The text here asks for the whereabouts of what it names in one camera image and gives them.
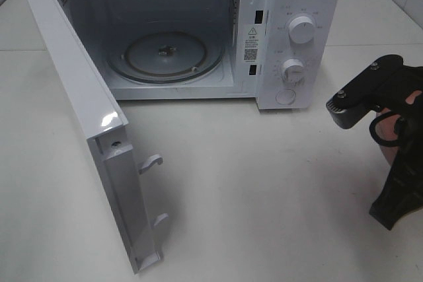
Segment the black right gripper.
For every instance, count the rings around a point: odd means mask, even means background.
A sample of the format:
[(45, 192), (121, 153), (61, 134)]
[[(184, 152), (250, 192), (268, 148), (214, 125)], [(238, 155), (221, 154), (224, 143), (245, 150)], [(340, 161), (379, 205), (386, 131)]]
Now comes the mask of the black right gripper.
[[(402, 66), (403, 58), (396, 54), (384, 55), (368, 65), (327, 101), (326, 108), (334, 122), (342, 129), (357, 124), (375, 107), (370, 98)], [(414, 91), (422, 91), (422, 68), (404, 67), (394, 83), (397, 87), (388, 89), (394, 105), (378, 113), (369, 127), (378, 145), (399, 148), (382, 192), (369, 210), (388, 230), (404, 216), (422, 208), (422, 94), (413, 104), (406, 103)], [(395, 114), (399, 115), (394, 126), (398, 137), (391, 141), (380, 138), (376, 125)]]

